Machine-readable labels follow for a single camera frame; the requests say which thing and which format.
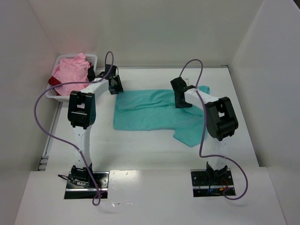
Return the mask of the teal t shirt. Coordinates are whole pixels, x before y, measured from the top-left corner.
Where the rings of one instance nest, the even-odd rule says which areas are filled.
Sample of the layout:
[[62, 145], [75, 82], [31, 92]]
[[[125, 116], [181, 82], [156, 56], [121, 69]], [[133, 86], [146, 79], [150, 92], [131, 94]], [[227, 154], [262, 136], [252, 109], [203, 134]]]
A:
[[194, 147], [201, 143], [203, 126], [203, 110], [175, 108], [173, 90], [129, 90], [116, 97], [115, 130], [172, 130], [176, 140]]

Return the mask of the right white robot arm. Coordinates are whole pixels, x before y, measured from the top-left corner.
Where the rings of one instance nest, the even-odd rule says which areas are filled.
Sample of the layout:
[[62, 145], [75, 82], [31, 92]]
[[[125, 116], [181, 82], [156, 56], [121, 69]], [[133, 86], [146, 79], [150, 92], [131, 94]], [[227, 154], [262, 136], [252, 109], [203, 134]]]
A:
[[206, 163], [206, 176], [210, 184], [220, 181], [227, 172], [227, 138], [234, 135], [239, 124], [228, 97], [214, 97], [177, 77], [170, 81], [174, 91], [175, 107], [196, 106], [204, 112], [204, 127], [213, 143]]

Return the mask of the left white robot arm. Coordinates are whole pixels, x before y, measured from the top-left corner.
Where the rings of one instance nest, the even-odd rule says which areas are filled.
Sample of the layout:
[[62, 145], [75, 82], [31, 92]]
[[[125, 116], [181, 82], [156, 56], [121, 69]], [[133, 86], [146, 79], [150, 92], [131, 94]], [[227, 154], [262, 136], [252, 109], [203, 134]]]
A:
[[115, 65], [106, 64], [105, 70], [95, 77], [93, 83], [81, 91], [70, 93], [67, 118], [73, 128], [77, 148], [69, 179], [77, 185], [88, 187], [93, 184], [90, 132], [96, 121], [96, 99], [106, 91], [112, 95], [123, 92], [119, 69]]

